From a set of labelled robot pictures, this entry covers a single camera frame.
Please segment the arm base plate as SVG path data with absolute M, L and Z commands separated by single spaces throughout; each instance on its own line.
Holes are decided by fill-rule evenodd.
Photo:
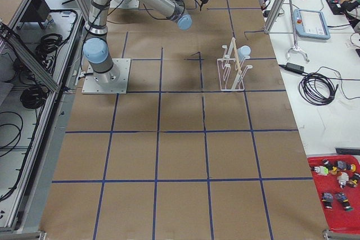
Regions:
M 99 74 L 88 66 L 88 73 L 83 83 L 83 94 L 126 94 L 128 88 L 129 72 L 131 68 L 130 58 L 113 58 L 113 67 L 107 73 Z

